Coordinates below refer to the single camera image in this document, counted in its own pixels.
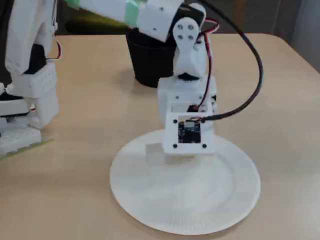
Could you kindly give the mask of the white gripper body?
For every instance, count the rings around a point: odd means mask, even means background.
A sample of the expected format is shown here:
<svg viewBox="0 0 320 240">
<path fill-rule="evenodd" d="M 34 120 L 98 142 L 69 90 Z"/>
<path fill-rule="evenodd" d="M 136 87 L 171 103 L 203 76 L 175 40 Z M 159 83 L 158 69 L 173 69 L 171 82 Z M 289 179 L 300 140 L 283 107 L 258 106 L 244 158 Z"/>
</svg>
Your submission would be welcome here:
<svg viewBox="0 0 320 240">
<path fill-rule="evenodd" d="M 193 105 L 199 105 L 206 85 L 206 78 L 193 81 L 185 81 L 175 76 L 160 78 L 157 86 L 159 117 L 166 117 L 167 101 L 170 96 L 174 101 L 186 100 Z"/>
</svg>

